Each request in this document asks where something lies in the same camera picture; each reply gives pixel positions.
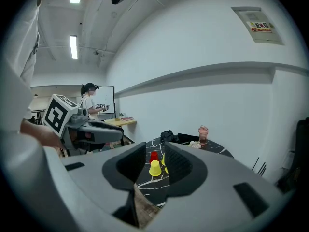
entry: white wall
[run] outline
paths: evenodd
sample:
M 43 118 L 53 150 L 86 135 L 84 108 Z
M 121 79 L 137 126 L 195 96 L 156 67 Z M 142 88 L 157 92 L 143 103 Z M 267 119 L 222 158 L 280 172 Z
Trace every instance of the white wall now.
M 261 7 L 284 45 L 254 43 L 238 6 Z M 296 122 L 309 116 L 308 52 L 295 28 L 274 0 L 178 0 L 152 15 L 106 71 L 117 111 L 138 121 L 125 134 L 197 135 L 204 124 L 246 166 L 266 161 L 264 177 L 275 182 Z
M 254 43 L 231 9 L 239 6 L 262 8 L 285 46 Z M 306 69 L 306 54 L 293 22 L 273 0 L 178 0 L 150 16 L 128 37 L 107 70 L 107 82 L 111 85 L 117 79 L 118 92 L 171 73 L 233 62 Z
M 104 85 L 103 70 L 79 61 L 53 61 L 38 58 L 34 67 L 31 87 L 49 85 L 81 85 L 86 83 Z
M 149 141 L 171 129 L 209 139 L 253 167 L 266 136 L 270 74 L 262 69 L 222 70 L 173 78 L 120 95 L 119 110 L 137 120 L 124 127 L 135 142 Z
M 50 97 L 33 98 L 30 104 L 30 108 L 32 111 L 46 109 L 48 106 L 49 100 L 50 100 Z
M 82 101 L 82 97 L 81 97 L 81 96 L 77 96 L 77 97 L 76 97 L 76 102 L 77 102 L 77 103 L 80 103 L 81 101 Z
M 76 97 L 81 95 L 82 85 L 58 85 L 58 86 L 39 86 L 32 87 L 31 92 L 33 95 L 39 97 L 51 97 L 53 94 L 64 95 L 67 98 Z
M 79 100 L 77 101 L 77 97 L 69 97 L 69 99 L 74 103 L 79 103 Z
M 309 79 L 302 72 L 276 67 L 272 73 L 270 120 L 256 172 L 266 162 L 264 177 L 275 182 L 283 173 L 282 164 L 295 150 L 295 132 L 299 120 L 309 116 Z

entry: black rubber pad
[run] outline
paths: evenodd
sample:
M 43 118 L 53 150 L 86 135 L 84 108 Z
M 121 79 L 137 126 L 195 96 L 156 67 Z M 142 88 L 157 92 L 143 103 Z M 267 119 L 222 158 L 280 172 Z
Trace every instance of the black rubber pad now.
M 205 163 L 168 142 L 165 142 L 165 164 L 169 172 L 168 197 L 190 195 L 206 180 Z
M 106 180 L 116 189 L 132 190 L 146 162 L 146 143 L 109 159 L 102 172 Z
M 84 164 L 81 162 L 76 162 L 76 163 L 72 163 L 70 165 L 65 166 L 67 171 L 71 171 L 71 170 L 81 168 L 81 167 L 84 167 Z
M 246 182 L 233 186 L 253 217 L 268 209 L 264 199 Z

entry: table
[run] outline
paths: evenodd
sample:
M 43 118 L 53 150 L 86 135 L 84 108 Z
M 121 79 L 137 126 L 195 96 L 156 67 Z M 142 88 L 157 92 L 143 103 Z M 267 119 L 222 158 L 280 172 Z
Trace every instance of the table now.
M 206 145 L 202 147 L 201 150 L 207 150 L 213 153 L 234 158 L 226 148 L 211 140 L 207 140 Z M 150 153 L 152 151 L 158 152 L 160 166 L 162 169 L 162 174 L 157 177 L 152 177 L 149 174 L 149 159 Z M 138 180 L 136 181 L 136 185 L 146 199 L 148 199 L 151 203 L 155 204 L 159 208 L 162 208 L 165 205 L 165 198 L 169 186 L 169 175 L 165 172 L 165 166 L 163 166 L 161 163 L 164 153 L 164 142 L 161 142 L 160 138 L 149 141 L 146 144 L 146 152 L 146 164 L 141 171 Z
M 108 123 L 110 125 L 119 126 L 119 127 L 137 123 L 137 121 L 135 119 L 128 120 L 128 121 L 122 121 L 121 119 L 120 120 L 116 120 L 115 118 L 106 119 L 104 122 Z M 121 142 L 121 146 L 125 145 L 125 142 L 124 142 L 123 138 L 120 140 L 120 142 Z

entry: ceiling light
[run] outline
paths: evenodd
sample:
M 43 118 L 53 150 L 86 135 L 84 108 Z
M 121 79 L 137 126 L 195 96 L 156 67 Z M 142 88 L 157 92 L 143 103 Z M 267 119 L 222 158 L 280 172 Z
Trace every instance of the ceiling light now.
M 81 0 L 70 0 L 70 3 L 80 3 Z
M 77 59 L 77 36 L 70 36 L 70 46 L 72 52 L 72 58 Z

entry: round table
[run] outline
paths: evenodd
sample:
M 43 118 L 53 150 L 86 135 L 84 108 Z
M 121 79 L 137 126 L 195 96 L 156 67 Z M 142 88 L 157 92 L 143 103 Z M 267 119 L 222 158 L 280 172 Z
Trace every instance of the round table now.
M 201 149 L 234 158 L 226 148 L 211 140 L 207 140 L 206 145 Z M 161 142 L 160 138 L 153 139 L 146 144 L 146 151 L 146 164 L 140 173 L 136 185 L 145 198 L 162 208 L 162 206 L 165 205 L 165 199 L 169 188 L 169 175 L 165 172 L 165 166 L 161 163 L 164 153 L 164 142 Z M 158 152 L 160 167 L 162 169 L 162 174 L 157 177 L 153 177 L 149 174 L 149 159 L 152 151 Z

